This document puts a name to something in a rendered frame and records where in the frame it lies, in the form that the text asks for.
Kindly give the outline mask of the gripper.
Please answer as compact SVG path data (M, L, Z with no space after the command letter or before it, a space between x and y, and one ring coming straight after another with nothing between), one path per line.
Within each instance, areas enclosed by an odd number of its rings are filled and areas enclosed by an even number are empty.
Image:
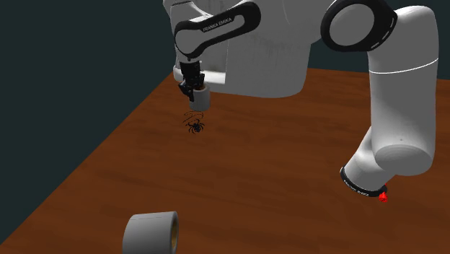
M189 63L180 62L180 69L183 81L178 84L181 92L194 102L193 90L202 90L204 88L204 74L200 72L200 61Z

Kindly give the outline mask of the white cup brown inside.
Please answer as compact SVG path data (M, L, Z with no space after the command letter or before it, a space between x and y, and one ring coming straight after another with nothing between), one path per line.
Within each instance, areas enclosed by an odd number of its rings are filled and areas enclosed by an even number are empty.
M125 227L122 254L176 254L178 237L176 211L134 214Z
M206 111L211 106L211 93L210 87L207 84L203 85L202 89L193 90L193 102L189 102L191 110L194 111Z

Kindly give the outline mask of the black spider figure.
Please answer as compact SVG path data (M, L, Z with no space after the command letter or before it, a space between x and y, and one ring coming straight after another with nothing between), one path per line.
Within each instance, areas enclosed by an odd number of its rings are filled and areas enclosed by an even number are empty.
M191 110L186 112L184 116L186 116L186 119L182 124L188 127L189 133L200 133L204 129L205 124L202 122L204 117L203 112Z

